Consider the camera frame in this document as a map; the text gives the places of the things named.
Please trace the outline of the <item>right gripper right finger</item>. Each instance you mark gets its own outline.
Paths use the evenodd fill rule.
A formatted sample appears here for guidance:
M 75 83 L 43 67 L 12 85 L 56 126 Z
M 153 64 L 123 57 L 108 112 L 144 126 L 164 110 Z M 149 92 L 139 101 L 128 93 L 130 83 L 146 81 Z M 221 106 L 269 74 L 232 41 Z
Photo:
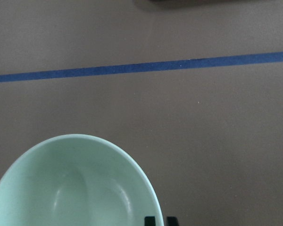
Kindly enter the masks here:
M 179 222 L 177 217 L 174 216 L 168 216 L 166 218 L 166 225 L 167 226 L 179 226 Z

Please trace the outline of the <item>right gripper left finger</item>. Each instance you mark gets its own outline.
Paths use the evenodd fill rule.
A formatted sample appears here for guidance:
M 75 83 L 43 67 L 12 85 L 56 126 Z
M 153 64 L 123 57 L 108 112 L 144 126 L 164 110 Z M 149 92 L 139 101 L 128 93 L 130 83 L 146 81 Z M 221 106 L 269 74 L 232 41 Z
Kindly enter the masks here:
M 146 216 L 144 218 L 144 226 L 155 226 L 155 216 Z

